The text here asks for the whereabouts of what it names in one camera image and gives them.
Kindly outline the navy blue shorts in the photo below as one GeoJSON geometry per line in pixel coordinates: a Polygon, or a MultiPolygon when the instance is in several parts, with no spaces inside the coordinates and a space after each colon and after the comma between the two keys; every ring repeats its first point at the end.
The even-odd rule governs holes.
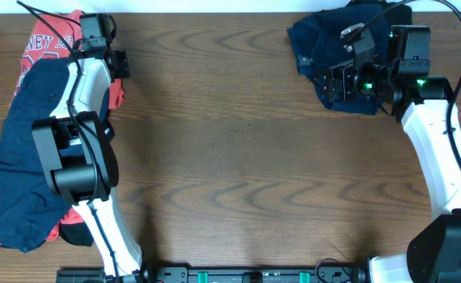
{"type": "Polygon", "coordinates": [[[67,61],[41,59],[25,75],[0,137],[0,246],[30,252],[70,209],[51,193],[31,127],[57,107],[67,85],[67,61]]]}

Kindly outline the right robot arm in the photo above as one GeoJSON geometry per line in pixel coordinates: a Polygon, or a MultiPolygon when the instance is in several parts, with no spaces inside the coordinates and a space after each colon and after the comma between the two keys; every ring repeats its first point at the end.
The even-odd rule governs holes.
{"type": "Polygon", "coordinates": [[[357,282],[461,282],[461,129],[453,91],[444,77],[430,74],[430,29],[394,25],[389,64],[375,53],[363,24],[343,30],[348,61],[316,77],[330,101],[373,98],[390,104],[409,136],[426,179],[431,223],[401,254],[369,259],[357,282]]]}

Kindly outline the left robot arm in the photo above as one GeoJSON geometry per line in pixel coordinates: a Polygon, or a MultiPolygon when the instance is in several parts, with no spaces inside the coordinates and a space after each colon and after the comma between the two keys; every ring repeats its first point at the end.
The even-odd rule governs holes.
{"type": "Polygon", "coordinates": [[[126,54],[112,50],[115,21],[103,13],[79,18],[82,38],[69,47],[62,97],[32,136],[49,189],[82,217],[103,259],[101,270],[59,270],[59,282],[146,282],[142,250],[116,200],[119,166],[102,118],[106,93],[129,76],[126,54]]]}

